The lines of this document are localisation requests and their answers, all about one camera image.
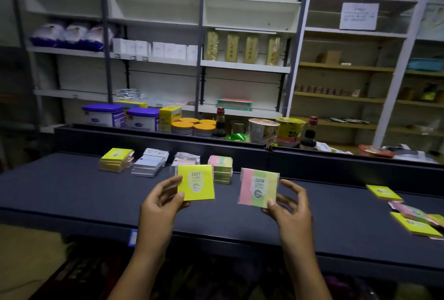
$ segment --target blue tag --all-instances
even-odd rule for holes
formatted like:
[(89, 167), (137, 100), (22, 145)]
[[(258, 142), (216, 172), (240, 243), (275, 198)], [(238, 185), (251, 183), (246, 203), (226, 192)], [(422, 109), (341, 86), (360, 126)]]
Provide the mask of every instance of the blue tag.
[(132, 229), (130, 234), (130, 240), (128, 241), (128, 246), (134, 247), (136, 245), (137, 240), (137, 230)]

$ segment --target small brown box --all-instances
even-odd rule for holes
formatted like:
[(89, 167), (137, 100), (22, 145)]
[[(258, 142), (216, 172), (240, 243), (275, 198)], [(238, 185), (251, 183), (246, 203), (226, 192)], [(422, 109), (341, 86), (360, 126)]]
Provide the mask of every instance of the small brown box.
[(322, 64), (339, 65), (341, 51), (325, 51), (318, 55), (316, 61)]

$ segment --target purple lid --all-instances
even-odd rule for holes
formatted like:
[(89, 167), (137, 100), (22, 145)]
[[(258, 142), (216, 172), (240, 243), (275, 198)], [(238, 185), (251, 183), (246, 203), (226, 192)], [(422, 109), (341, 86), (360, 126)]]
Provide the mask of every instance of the purple lid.
[(104, 112), (104, 113), (115, 113), (123, 111), (122, 106), (111, 105), (111, 104), (91, 104), (83, 106), (82, 109), (84, 111), (89, 111), (89, 112)]
[(133, 115), (135, 117), (152, 117), (157, 118), (159, 116), (159, 110), (156, 108), (131, 108), (126, 111), (127, 115)]

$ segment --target person's left hand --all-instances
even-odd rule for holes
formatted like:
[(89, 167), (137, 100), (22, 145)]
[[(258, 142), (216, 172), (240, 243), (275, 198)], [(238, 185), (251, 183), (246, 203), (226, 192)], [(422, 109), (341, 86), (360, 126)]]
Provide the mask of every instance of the person's left hand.
[(182, 176), (160, 182), (148, 194), (140, 207), (139, 228), (135, 254), (160, 258), (164, 255), (173, 233), (176, 213), (190, 205), (184, 202), (184, 193), (177, 193)]

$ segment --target floor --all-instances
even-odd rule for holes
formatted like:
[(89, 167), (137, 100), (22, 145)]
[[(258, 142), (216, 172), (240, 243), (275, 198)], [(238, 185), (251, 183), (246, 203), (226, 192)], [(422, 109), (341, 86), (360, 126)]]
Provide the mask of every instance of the floor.
[(27, 300), (65, 261), (59, 233), (0, 224), (0, 300)]

